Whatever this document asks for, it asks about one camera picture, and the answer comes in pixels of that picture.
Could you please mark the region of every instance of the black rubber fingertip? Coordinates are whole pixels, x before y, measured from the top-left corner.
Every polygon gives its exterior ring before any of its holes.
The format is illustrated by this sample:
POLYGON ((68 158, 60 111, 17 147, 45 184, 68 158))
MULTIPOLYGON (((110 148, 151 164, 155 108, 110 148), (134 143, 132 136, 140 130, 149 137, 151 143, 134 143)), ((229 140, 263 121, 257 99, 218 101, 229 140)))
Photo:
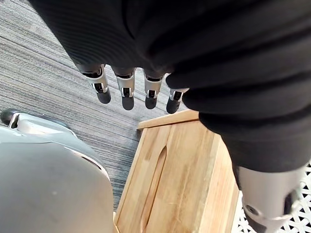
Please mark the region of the black rubber fingertip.
POLYGON ((105 93, 97 93, 97 98, 103 104, 110 103, 111 95, 109 89, 105 93))
POLYGON ((125 110, 132 110, 134 108, 134 97, 122 97, 122 106, 125 110))
POLYGON ((148 109, 154 109, 156 107, 156 99, 155 98, 148 98, 145 99, 145 106, 148 109))
POLYGON ((177 100, 171 100, 169 99, 167 101, 167 105, 166 105, 166 111, 169 114, 174 114, 175 112, 177 112, 177 110, 179 109, 179 105, 180 102, 178 102, 177 100))

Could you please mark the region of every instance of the wooden stool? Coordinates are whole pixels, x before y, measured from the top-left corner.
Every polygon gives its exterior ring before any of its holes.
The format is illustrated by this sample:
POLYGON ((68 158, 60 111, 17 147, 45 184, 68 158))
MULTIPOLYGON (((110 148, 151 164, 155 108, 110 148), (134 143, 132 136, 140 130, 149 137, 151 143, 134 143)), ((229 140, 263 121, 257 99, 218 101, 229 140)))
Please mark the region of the wooden stool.
POLYGON ((186 110, 141 122, 117 233, 229 233, 238 199, 221 137, 186 110))

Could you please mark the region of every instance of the floor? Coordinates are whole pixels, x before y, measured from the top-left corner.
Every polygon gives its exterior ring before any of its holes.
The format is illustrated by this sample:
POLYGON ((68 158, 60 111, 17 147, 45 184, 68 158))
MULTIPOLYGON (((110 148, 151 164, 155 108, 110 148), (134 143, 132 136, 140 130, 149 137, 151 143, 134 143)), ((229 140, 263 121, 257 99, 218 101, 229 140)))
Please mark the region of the floor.
POLYGON ((116 208, 138 145, 137 124, 166 114, 169 89, 164 84, 157 107, 146 109, 138 69, 135 107, 126 111, 110 67, 107 75, 112 101, 103 105, 30 4, 0 0, 0 110, 13 107, 68 123, 107 166, 116 208))

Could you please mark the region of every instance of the black ribbed fabric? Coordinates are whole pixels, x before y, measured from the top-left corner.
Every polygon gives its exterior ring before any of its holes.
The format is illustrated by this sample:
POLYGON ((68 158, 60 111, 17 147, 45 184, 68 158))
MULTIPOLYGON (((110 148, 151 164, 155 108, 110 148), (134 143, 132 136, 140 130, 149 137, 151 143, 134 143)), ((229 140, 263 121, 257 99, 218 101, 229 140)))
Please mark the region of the black ribbed fabric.
POLYGON ((311 157, 310 0, 31 0, 78 64, 170 71, 234 164, 311 157))

